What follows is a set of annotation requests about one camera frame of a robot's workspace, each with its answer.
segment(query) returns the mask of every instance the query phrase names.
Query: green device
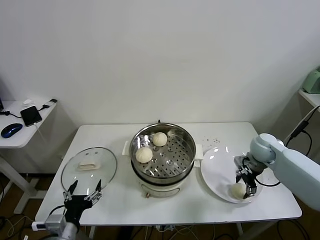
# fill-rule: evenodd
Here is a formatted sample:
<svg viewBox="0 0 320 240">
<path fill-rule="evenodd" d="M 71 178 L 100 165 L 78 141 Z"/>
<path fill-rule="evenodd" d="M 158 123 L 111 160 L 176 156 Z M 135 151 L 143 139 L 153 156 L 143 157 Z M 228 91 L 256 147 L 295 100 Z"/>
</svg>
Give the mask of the green device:
<svg viewBox="0 0 320 240">
<path fill-rule="evenodd" d="M 303 82 L 302 88 L 309 94 L 320 94 L 320 66 L 309 73 Z"/>
</svg>

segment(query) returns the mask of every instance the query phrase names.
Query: white table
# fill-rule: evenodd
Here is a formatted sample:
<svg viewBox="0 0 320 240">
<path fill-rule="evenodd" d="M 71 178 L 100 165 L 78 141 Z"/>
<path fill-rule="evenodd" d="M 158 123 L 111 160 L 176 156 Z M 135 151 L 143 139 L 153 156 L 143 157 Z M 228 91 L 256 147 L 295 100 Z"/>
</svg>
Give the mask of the white table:
<svg viewBox="0 0 320 240">
<path fill-rule="evenodd" d="M 23 107 L 22 101 L 2 101 L 2 103 L 4 106 L 4 111 L 10 111 L 10 113 L 18 117 L 21 116 L 20 111 L 27 108 Z M 44 101 L 41 105 L 37 105 L 37 109 L 40 109 L 45 103 L 46 101 Z M 55 106 L 56 104 L 39 112 L 42 117 L 42 121 L 36 124 L 38 128 L 46 120 Z M 17 118 L 12 115 L 0 115 L 0 119 L 0 131 L 2 131 L 2 129 L 6 126 L 13 123 L 20 123 L 23 125 L 20 131 L 9 138 L 3 138 L 0 136 L 0 149 L 23 148 L 25 145 L 27 145 L 27 143 L 37 131 L 37 128 L 34 125 L 28 127 L 25 126 L 22 118 Z M 29 199 L 43 199 L 45 197 L 47 191 L 37 191 L 34 188 L 39 179 L 32 179 L 30 183 L 28 183 L 2 156 L 0 156 L 0 172 L 2 172 L 4 175 L 6 175 L 7 178 L 10 179 L 10 182 L 4 188 L 4 191 L 2 193 L 3 195 L 8 192 L 12 183 L 16 184 L 24 192 L 19 203 L 13 211 L 14 214 L 21 214 Z"/>
<path fill-rule="evenodd" d="M 299 90 L 299 94 L 307 100 L 313 107 L 320 105 L 320 94 L 311 94 L 303 91 L 302 89 Z"/>
<path fill-rule="evenodd" d="M 187 123 L 185 128 L 203 150 L 213 145 L 215 138 L 241 155 L 257 133 L 248 122 L 235 123 Z M 61 173 L 71 157 L 91 147 L 108 148 L 117 157 L 118 168 L 114 179 L 102 190 L 102 198 L 91 209 L 85 210 L 80 224 L 85 226 L 115 225 L 181 225 L 272 221 L 293 219 L 302 211 L 292 193 L 282 184 L 265 187 L 251 203 L 233 204 L 216 196 L 204 183 L 200 169 L 194 167 L 182 191 L 168 198 L 145 198 L 137 184 L 130 158 L 122 156 L 126 140 L 131 140 L 145 124 L 83 125 L 67 151 L 51 186 L 35 217 L 44 222 L 49 212 L 64 202 Z M 265 183 L 275 183 L 272 171 L 263 172 Z M 242 239 L 254 237 L 270 224 L 262 224 Z"/>
</svg>

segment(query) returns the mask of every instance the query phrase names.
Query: perforated steamer tray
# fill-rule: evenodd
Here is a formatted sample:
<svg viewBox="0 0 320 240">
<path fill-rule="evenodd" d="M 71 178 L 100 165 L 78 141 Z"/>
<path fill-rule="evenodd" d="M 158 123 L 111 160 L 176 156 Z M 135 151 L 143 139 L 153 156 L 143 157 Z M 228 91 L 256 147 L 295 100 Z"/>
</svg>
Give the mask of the perforated steamer tray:
<svg viewBox="0 0 320 240">
<path fill-rule="evenodd" d="M 168 137 L 164 146 L 155 146 L 153 136 L 165 133 Z M 139 148 L 152 150 L 151 161 L 140 163 L 136 159 Z M 143 180 L 156 184 L 173 184 L 188 175 L 196 154 L 196 145 L 191 135 L 180 126 L 171 123 L 157 123 L 143 128 L 130 144 L 131 163 L 135 173 Z"/>
</svg>

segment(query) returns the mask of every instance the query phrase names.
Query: smartphone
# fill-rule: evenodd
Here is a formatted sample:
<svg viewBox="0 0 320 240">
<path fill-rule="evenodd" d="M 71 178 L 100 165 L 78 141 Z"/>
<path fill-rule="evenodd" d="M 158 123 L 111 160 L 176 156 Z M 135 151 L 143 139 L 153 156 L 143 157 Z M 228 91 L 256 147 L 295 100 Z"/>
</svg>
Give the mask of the smartphone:
<svg viewBox="0 0 320 240">
<path fill-rule="evenodd" d="M 35 106 L 28 107 L 20 111 L 24 124 L 29 127 L 42 121 L 42 117 L 39 114 L 38 109 Z"/>
</svg>

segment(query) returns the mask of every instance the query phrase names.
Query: table leg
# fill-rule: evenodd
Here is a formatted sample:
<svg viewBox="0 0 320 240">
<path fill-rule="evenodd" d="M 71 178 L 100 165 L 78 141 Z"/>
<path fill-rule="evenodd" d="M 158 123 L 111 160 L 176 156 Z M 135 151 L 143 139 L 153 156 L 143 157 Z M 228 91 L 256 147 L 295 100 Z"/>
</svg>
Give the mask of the table leg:
<svg viewBox="0 0 320 240">
<path fill-rule="evenodd" d="M 0 156 L 0 172 L 2 172 L 15 185 L 30 196 L 37 194 L 36 189 L 29 184 L 6 160 Z"/>
<path fill-rule="evenodd" d="M 248 231 L 245 231 L 237 240 L 251 240 L 260 235 L 262 232 L 270 228 L 277 221 L 257 222 Z"/>
<path fill-rule="evenodd" d="M 236 223 L 236 228 L 238 229 L 239 236 L 244 234 L 244 230 L 242 229 L 241 222 Z"/>
<path fill-rule="evenodd" d="M 76 240 L 92 240 L 93 238 L 89 238 L 83 231 L 79 231 L 76 234 Z"/>
<path fill-rule="evenodd" d="M 9 181 L 8 184 L 4 187 L 3 192 L 0 194 L 0 199 L 4 198 L 5 195 L 7 194 L 7 192 L 9 191 L 9 189 L 11 188 L 13 182 Z"/>
<path fill-rule="evenodd" d="M 90 233 L 89 233 L 89 239 L 93 240 L 95 238 L 96 233 L 96 226 L 91 226 Z"/>
<path fill-rule="evenodd" d="M 32 187 L 35 187 L 37 185 L 38 181 L 39 181 L 39 179 L 33 178 L 30 181 L 30 185 Z M 25 192 L 22 195 L 22 197 L 20 198 L 20 200 L 19 200 L 18 204 L 16 205 L 13 213 L 14 214 L 22 214 L 22 212 L 24 211 L 29 199 L 44 199 L 46 194 L 47 194 L 47 191 L 44 191 L 44 190 L 42 190 L 42 191 L 40 191 L 40 190 L 37 191 L 36 190 L 35 191 L 35 195 L 29 195 L 28 193 Z"/>
</svg>

